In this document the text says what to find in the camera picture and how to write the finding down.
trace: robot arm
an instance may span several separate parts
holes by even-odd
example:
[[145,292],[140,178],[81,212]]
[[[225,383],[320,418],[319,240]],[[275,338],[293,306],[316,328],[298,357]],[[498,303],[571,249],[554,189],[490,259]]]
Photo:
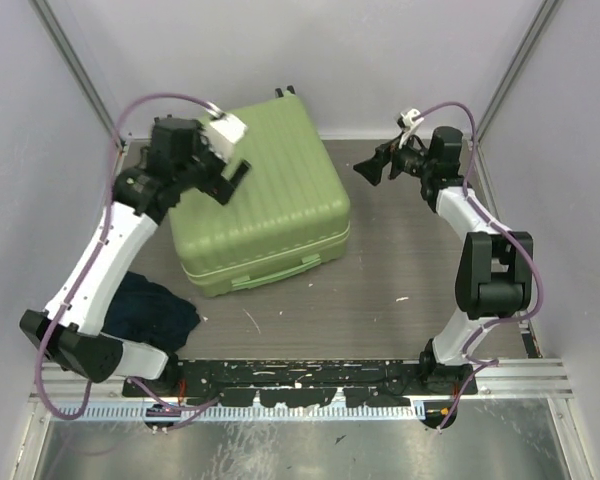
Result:
[[[182,193],[196,188],[221,205],[229,201],[250,168],[242,160],[230,180],[222,176],[245,131],[246,126],[229,114],[207,126],[171,116],[155,119],[141,162],[116,178],[107,240],[54,330],[48,358],[93,382],[111,375],[148,380],[163,376],[170,359],[167,352],[101,333],[105,315],[136,254]],[[20,328],[36,347],[101,241],[105,213],[60,291],[43,312],[27,310],[22,317]]]
[[[390,180],[403,172],[419,178],[422,199],[464,241],[455,284],[457,308],[420,357],[426,378],[445,369],[453,371],[467,366],[468,357],[492,328],[485,325],[526,309],[531,301],[532,274],[521,255],[494,225],[510,229],[488,213],[470,186],[466,190],[463,187],[464,177],[458,173],[462,132],[438,127],[427,148],[413,135],[421,121],[414,120],[418,115],[417,110],[402,113],[398,124],[403,133],[378,146],[373,158],[353,168],[374,186],[380,183],[382,170],[388,164],[391,164]],[[476,207],[485,213],[487,220],[476,212]],[[510,233],[532,255],[531,236],[526,232]],[[494,270],[495,262],[500,266]]]

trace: wire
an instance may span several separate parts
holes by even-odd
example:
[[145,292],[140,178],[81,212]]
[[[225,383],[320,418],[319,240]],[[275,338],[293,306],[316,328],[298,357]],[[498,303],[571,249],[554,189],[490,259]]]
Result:
[[424,118],[427,115],[430,115],[433,112],[440,110],[441,108],[445,108],[445,107],[458,107],[458,108],[462,109],[467,114],[467,117],[469,118],[469,123],[471,124],[471,155],[469,158],[469,167],[467,168],[467,173],[464,177],[464,181],[462,182],[462,192],[464,194],[464,198],[465,198],[465,200],[467,200],[469,205],[471,205],[471,207],[476,212],[476,214],[482,220],[487,222],[487,225],[489,225],[491,228],[493,228],[496,232],[500,233],[511,245],[513,245],[513,247],[516,249],[516,251],[522,256],[524,261],[529,266],[529,269],[531,270],[531,275],[533,276],[533,279],[536,282],[537,298],[536,298],[536,304],[534,305],[533,309],[531,309],[529,312],[527,312],[519,317],[495,318],[493,320],[489,320],[482,325],[481,329],[473,332],[473,334],[471,334],[471,336],[464,343],[464,345],[462,346],[462,354],[470,362],[478,364],[479,367],[476,368],[472,372],[472,374],[469,375],[469,377],[467,377],[467,379],[463,383],[462,387],[460,388],[460,391],[458,392],[458,395],[456,395],[456,398],[455,398],[453,404],[451,405],[451,408],[449,409],[449,412],[447,413],[447,415],[444,417],[444,419],[440,423],[440,426],[438,426],[439,432],[442,431],[444,426],[447,424],[447,422],[449,421],[451,416],[454,414],[454,412],[458,408],[458,404],[460,403],[460,397],[464,393],[465,389],[467,388],[467,386],[469,385],[471,380],[473,380],[475,375],[478,372],[480,372],[481,370],[484,370],[487,367],[497,366],[499,363],[497,358],[494,358],[494,359],[488,360],[488,361],[483,361],[483,360],[479,360],[479,359],[476,359],[476,358],[470,356],[468,354],[468,351],[469,351],[469,348],[471,348],[471,345],[473,345],[475,343],[475,341],[480,337],[480,335],[483,333],[483,331],[485,329],[495,327],[496,325],[501,325],[503,323],[514,323],[514,322],[518,323],[518,322],[522,322],[524,320],[528,320],[528,319],[532,318],[533,316],[535,316],[540,311],[540,309],[542,308],[542,305],[544,304],[544,284],[542,283],[542,278],[540,277],[540,271],[538,270],[537,265],[531,258],[531,255],[529,255],[529,253],[524,249],[524,247],[520,244],[520,242],[518,242],[518,240],[516,240],[516,238],[509,232],[509,230],[504,228],[498,222],[493,222],[491,215],[488,212],[486,212],[480,206],[480,204],[476,200],[474,200],[473,197],[471,197],[469,195],[469,177],[471,177],[471,174],[473,173],[473,170],[475,168],[476,156],[477,156],[477,151],[478,151],[478,135],[477,135],[477,128],[476,128],[476,121],[475,121],[473,114],[471,113],[471,110],[469,110],[469,107],[467,107],[465,104],[460,103],[460,102],[454,102],[454,101],[443,102],[443,103],[440,103],[439,105],[435,105],[435,106],[421,112],[420,115],[415,116],[413,119],[414,119],[414,121],[419,120],[420,118]]
[[100,254],[100,251],[102,250],[102,247],[106,243],[107,235],[109,234],[109,227],[111,225],[111,220],[112,220],[111,217],[112,217],[112,205],[113,205],[113,181],[115,179],[115,166],[116,166],[116,159],[117,159],[117,152],[118,152],[117,141],[120,138],[120,129],[126,122],[129,115],[136,108],[138,108],[140,105],[147,103],[151,100],[156,100],[156,99],[160,99],[160,98],[173,98],[173,99],[184,100],[187,102],[195,103],[195,104],[200,105],[201,107],[205,108],[207,111],[209,111],[214,116],[217,114],[217,110],[218,110],[218,107],[216,107],[215,105],[213,105],[209,102],[206,102],[204,100],[200,100],[196,97],[191,97],[189,95],[183,95],[180,93],[168,93],[168,92],[152,93],[150,95],[145,95],[143,97],[140,97],[140,98],[136,99],[135,101],[133,101],[131,104],[129,104],[127,106],[127,108],[125,108],[123,110],[123,112],[120,114],[120,117],[116,121],[112,135],[111,135],[110,149],[109,149],[109,155],[108,155],[109,162],[111,163],[111,173],[107,178],[107,185],[105,188],[105,213],[104,213],[103,228],[102,228],[102,231],[100,232],[100,237],[98,238],[99,241],[96,243],[96,246],[94,247],[93,251],[91,252],[91,255],[89,255],[87,262],[85,263],[84,267],[82,268],[82,270],[76,277],[75,282],[73,283],[71,288],[69,288],[67,295],[64,297],[64,300],[62,301],[62,305],[60,306],[60,308],[58,309],[56,314],[53,316],[53,318],[51,319],[51,323],[47,327],[47,330],[45,331],[45,333],[42,337],[42,340],[40,340],[40,347],[38,348],[38,352],[36,354],[36,362],[35,362],[35,370],[34,370],[34,383],[35,383],[36,389],[38,391],[38,396],[40,397],[40,400],[42,401],[44,406],[47,408],[47,410],[49,410],[53,416],[60,418],[62,420],[75,420],[77,418],[80,418],[82,415],[84,415],[84,412],[87,409],[87,404],[89,403],[89,397],[91,395],[92,382],[87,381],[85,391],[84,391],[84,397],[82,398],[82,404],[80,405],[80,408],[78,408],[77,411],[75,411],[74,413],[71,413],[71,414],[63,413],[55,405],[53,405],[53,403],[51,402],[51,399],[49,398],[49,395],[47,394],[47,392],[44,388],[44,382],[42,380],[42,363],[45,358],[45,352],[47,350],[47,346],[49,345],[49,341],[51,340],[54,330],[60,323],[60,320],[62,319],[62,316],[67,311],[67,308],[69,307],[69,305],[71,305],[71,301],[73,300],[73,297],[75,296],[76,292],[80,288],[80,285],[82,285],[82,282],[84,281],[87,274],[93,267],[93,264],[95,263],[96,259],[98,258],[98,255]]

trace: white wall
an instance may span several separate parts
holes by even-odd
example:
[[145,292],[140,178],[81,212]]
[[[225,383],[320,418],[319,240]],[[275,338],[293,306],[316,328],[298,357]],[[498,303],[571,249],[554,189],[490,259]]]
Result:
[[95,227],[106,133],[23,0],[0,0],[0,480],[13,466],[43,308]]
[[[357,138],[394,136],[412,105],[453,99],[481,114],[540,3],[49,0],[114,115],[154,91],[233,108],[292,83],[323,136]],[[147,136],[148,108],[135,136]],[[445,122],[465,119],[445,111],[432,126]]]
[[564,359],[600,465],[600,0],[563,3],[483,147],[504,220],[535,237],[535,326]]

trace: dark blue cloth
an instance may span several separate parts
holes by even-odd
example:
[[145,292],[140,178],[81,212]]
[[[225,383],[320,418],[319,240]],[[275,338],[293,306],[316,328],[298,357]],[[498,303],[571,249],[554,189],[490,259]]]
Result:
[[172,353],[183,347],[200,323],[196,307],[143,275],[127,272],[104,320],[102,331]]

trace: suitcase shell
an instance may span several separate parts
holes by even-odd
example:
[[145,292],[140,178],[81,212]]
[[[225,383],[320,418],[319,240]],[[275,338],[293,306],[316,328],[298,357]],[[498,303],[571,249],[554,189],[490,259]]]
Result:
[[182,267],[207,296],[307,271],[342,256],[349,237],[349,197],[300,99],[232,113],[249,128],[234,158],[252,169],[228,205],[190,190],[169,212]]

